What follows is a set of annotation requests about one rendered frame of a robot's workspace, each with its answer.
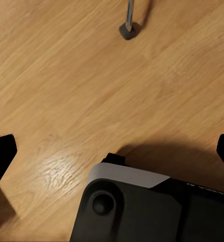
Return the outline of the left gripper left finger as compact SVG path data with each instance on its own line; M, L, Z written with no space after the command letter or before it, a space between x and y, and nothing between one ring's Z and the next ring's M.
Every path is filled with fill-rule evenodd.
M0 137L0 180L16 154L17 146L13 134Z

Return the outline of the swivel chair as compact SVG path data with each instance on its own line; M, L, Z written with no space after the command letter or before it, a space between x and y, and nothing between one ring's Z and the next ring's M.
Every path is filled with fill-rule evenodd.
M134 9L134 0L128 0L128 9L127 9L127 18L126 22L120 26L120 33L125 40L131 38L135 33L135 28L132 25L133 19L133 9Z

